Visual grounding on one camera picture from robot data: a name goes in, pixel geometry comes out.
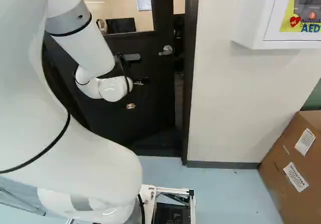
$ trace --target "black cable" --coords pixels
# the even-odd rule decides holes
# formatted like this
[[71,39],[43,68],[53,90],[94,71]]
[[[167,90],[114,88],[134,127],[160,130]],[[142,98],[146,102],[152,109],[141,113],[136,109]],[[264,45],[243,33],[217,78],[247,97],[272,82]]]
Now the black cable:
[[0,174],[7,174],[16,170],[19,170],[21,168],[26,167],[27,165],[30,165],[31,163],[33,163],[34,161],[38,160],[40,157],[42,157],[44,154],[46,154],[50,149],[52,149],[52,147],[54,147],[54,145],[61,139],[61,137],[64,135],[64,133],[66,132],[68,126],[70,123],[70,113],[68,112],[68,118],[67,121],[65,123],[64,128],[62,129],[62,131],[60,132],[60,134],[53,140],[53,142],[51,142],[50,145],[48,145],[43,151],[41,151],[39,154],[37,154],[35,157],[31,158],[30,160],[7,170],[1,170]]
[[144,203],[141,200],[140,194],[138,194],[138,200],[139,200],[140,211],[141,211],[141,224],[145,224],[145,209],[144,209]]
[[128,79],[127,79],[127,74],[126,74],[124,68],[122,67],[122,60],[125,61],[124,55],[122,53],[117,53],[116,56],[117,56],[117,61],[116,62],[118,63],[118,65],[119,65],[119,67],[120,67],[120,69],[122,71],[122,75],[125,78],[126,86],[127,86],[127,94],[129,94],[130,93],[130,87],[129,87],[129,82],[128,82]]

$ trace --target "blue floor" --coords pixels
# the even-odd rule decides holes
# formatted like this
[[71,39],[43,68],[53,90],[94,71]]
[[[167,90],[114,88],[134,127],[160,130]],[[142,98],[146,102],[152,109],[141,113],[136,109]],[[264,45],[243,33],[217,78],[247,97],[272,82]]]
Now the blue floor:
[[[197,224],[283,224],[256,170],[186,168],[178,158],[140,160],[144,184],[195,190]],[[66,220],[0,206],[0,222],[64,224]]]

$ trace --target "sticker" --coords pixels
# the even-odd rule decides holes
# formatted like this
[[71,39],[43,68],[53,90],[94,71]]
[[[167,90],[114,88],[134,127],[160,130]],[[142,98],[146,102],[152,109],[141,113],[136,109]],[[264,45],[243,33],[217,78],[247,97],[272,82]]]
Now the sticker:
[[290,162],[283,170],[298,192],[304,191],[309,186],[292,162]]
[[298,150],[303,156],[306,156],[307,152],[311,148],[315,135],[309,129],[305,129],[300,139],[295,144],[296,150]]
[[318,0],[289,0],[280,32],[321,33]]

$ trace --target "door handle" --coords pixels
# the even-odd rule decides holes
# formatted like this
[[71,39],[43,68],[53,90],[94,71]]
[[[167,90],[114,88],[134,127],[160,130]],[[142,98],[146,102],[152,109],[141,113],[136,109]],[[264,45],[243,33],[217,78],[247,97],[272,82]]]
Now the door handle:
[[166,45],[163,48],[162,52],[159,52],[158,55],[162,56],[162,55],[171,55],[173,53],[173,48],[171,45]]

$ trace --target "aed sign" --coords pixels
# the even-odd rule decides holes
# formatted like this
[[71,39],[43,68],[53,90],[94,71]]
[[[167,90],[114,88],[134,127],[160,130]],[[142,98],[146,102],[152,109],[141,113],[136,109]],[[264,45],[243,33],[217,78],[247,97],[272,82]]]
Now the aed sign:
[[280,32],[320,34],[321,0],[289,0]]

